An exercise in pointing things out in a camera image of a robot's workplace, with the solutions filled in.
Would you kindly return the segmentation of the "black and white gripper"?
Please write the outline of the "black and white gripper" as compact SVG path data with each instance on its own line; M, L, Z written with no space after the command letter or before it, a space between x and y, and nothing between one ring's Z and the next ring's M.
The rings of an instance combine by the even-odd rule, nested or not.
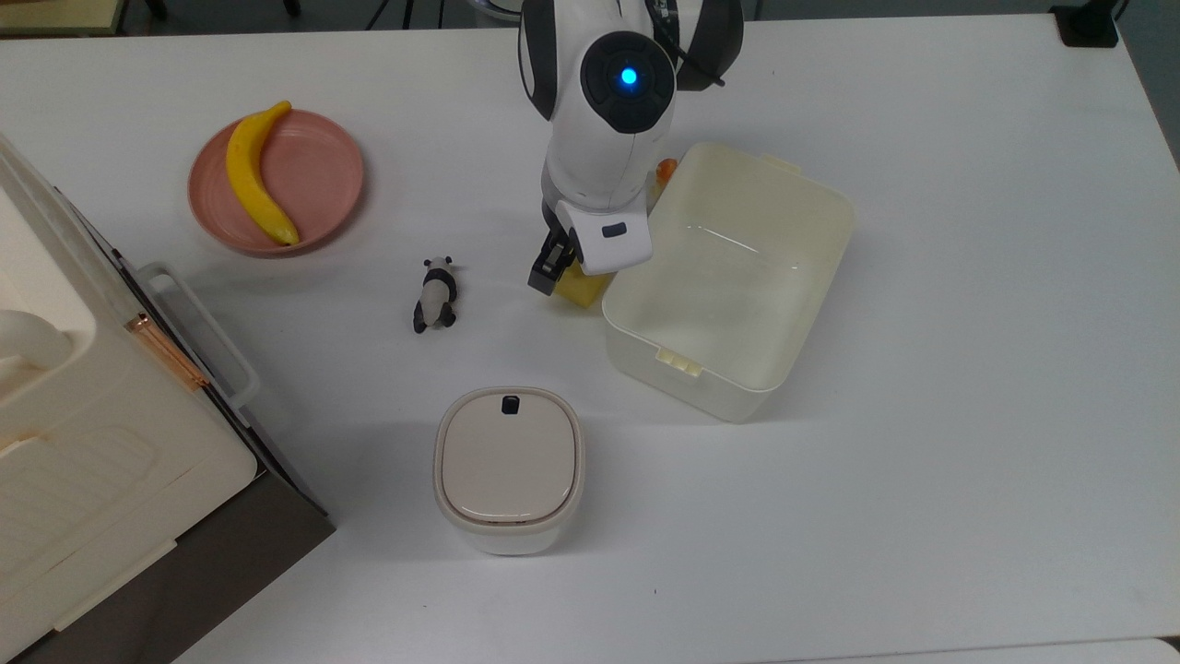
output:
M545 297L555 292L573 254L586 276L620 272L653 257L653 232L643 197L632 198L611 213L586 211L570 200L557 202L555 211L560 226L549 231L527 272L527 285ZM576 252L568 234L576 239Z

